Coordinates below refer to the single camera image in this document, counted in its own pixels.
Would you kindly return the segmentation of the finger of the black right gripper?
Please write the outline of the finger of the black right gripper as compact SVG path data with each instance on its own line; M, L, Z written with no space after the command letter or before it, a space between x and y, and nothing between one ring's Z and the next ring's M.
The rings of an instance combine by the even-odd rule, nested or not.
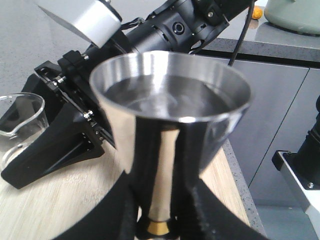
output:
M35 74L28 77L22 93L32 93L44 99L44 113L49 124L51 124L63 107L61 95L51 90L47 84ZM35 114L40 103L36 102L32 96L23 96L21 92L18 96L7 98L0 106L0 123L4 126L1 130L14 130L18 124L29 119Z
M98 158L105 152L101 130L66 103L49 127L7 165L1 177L21 189L61 168Z

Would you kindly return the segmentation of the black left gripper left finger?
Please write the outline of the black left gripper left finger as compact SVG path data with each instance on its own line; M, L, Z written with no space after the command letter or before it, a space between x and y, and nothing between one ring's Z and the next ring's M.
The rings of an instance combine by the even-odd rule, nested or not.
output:
M56 237L58 240L148 240L148 211L158 166L160 123L138 119L134 161L100 203L83 219Z

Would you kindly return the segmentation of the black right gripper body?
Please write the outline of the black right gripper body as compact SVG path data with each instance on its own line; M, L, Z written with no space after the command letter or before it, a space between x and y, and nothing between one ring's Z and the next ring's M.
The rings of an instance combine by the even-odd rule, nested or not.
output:
M72 104L81 113L95 134L100 136L100 141L106 140L114 147L110 124L104 120L98 100L89 86L90 73L103 59L99 54L71 50L64 54L57 64L46 61L34 71L58 98Z

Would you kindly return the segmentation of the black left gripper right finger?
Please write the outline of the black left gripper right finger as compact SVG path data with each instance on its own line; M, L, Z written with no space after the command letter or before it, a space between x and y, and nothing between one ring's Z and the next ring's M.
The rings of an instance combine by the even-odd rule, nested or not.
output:
M200 174L213 160L234 125L229 122L178 123L173 169L172 214L182 240L264 240L233 214Z

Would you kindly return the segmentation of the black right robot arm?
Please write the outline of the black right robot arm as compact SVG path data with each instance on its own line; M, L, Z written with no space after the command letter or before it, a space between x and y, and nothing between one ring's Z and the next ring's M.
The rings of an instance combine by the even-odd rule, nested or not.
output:
M68 165L100 157L111 127L89 87L89 75L117 55L152 50L195 54L211 43L249 0L168 0L147 18L122 23L107 0L40 0L38 7L90 43L57 64L41 64L22 89L44 99L49 127L8 160L1 177L16 189Z

